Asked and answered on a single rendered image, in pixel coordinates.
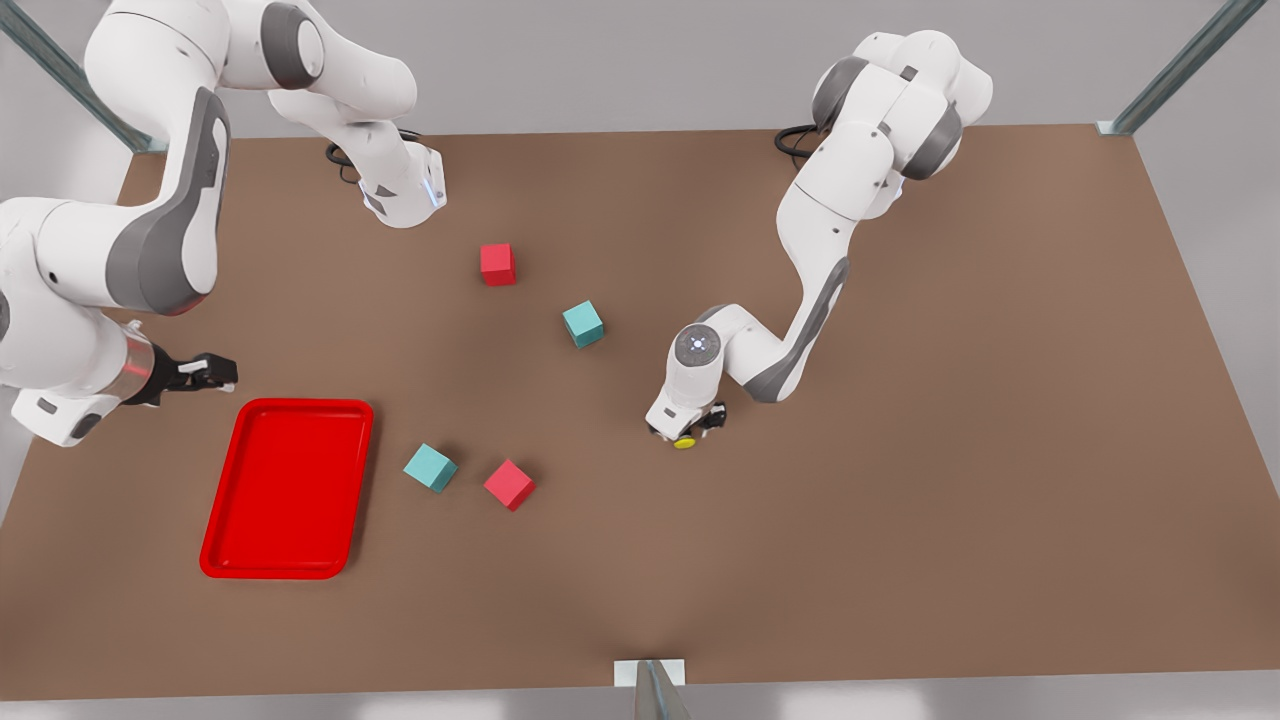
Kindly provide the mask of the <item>red plastic tray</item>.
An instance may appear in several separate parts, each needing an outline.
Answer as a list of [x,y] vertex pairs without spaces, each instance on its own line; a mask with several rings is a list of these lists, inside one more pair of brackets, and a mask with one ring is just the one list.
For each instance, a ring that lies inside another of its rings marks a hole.
[[239,411],[198,565],[224,579],[326,580],[349,557],[374,410],[255,398]]

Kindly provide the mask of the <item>silver frame post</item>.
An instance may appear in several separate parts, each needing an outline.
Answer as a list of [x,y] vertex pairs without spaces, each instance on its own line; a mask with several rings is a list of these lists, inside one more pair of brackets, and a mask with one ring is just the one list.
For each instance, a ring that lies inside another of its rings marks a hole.
[[678,688],[686,684],[684,659],[630,659],[613,662],[614,687],[634,688],[634,720],[691,720]]
[[1103,137],[1132,137],[1270,0],[1225,0],[1155,78],[1111,120],[1097,120]]
[[0,31],[133,154],[166,151],[164,141],[137,131],[111,111],[90,86],[81,64],[20,9],[15,0],[0,0]]

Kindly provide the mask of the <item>teal cube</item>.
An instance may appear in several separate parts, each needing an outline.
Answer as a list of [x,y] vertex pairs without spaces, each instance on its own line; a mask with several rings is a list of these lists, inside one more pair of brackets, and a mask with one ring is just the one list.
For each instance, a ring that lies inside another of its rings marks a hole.
[[590,300],[562,311],[561,316],[576,348],[585,348],[605,334],[604,323]]
[[403,473],[439,495],[457,473],[458,465],[430,445],[420,445],[403,466]]

